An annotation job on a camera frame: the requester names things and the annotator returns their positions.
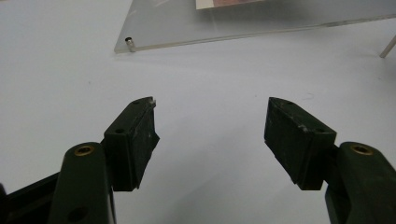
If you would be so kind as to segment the colourful photo print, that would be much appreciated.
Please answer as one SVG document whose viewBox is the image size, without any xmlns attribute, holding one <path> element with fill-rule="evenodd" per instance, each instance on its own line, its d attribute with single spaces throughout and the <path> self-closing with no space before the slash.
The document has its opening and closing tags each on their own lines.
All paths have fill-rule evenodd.
<svg viewBox="0 0 396 224">
<path fill-rule="evenodd" d="M 209 9 L 216 7 L 240 6 L 262 2 L 264 0 L 195 0 L 196 9 Z"/>
</svg>

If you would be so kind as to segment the clear acrylic photo frame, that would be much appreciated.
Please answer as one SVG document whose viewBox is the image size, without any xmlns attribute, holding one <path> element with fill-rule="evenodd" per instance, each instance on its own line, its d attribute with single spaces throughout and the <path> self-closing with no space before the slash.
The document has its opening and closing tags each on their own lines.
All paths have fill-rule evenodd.
<svg viewBox="0 0 396 224">
<path fill-rule="evenodd" d="M 195 0 L 133 0 L 115 51 L 136 51 L 396 18 L 396 0 L 264 0 L 196 9 Z"/>
</svg>

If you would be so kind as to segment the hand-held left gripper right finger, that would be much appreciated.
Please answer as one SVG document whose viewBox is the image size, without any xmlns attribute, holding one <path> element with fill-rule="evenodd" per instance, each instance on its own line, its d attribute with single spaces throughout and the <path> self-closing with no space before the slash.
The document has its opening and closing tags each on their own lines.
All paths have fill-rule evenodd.
<svg viewBox="0 0 396 224">
<path fill-rule="evenodd" d="M 301 190 L 328 185 L 331 224 L 396 224 L 396 169 L 376 148 L 334 144 L 336 131 L 285 99 L 268 100 L 264 142 Z"/>
</svg>

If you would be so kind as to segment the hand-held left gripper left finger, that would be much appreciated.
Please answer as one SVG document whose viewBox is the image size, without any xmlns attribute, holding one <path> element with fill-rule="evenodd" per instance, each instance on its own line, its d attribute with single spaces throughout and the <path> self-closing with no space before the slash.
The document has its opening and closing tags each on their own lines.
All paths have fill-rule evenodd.
<svg viewBox="0 0 396 224">
<path fill-rule="evenodd" d="M 48 224 L 116 224 L 113 193 L 140 187 L 159 142 L 152 97 L 129 103 L 100 143 L 87 142 L 64 154 Z"/>
</svg>

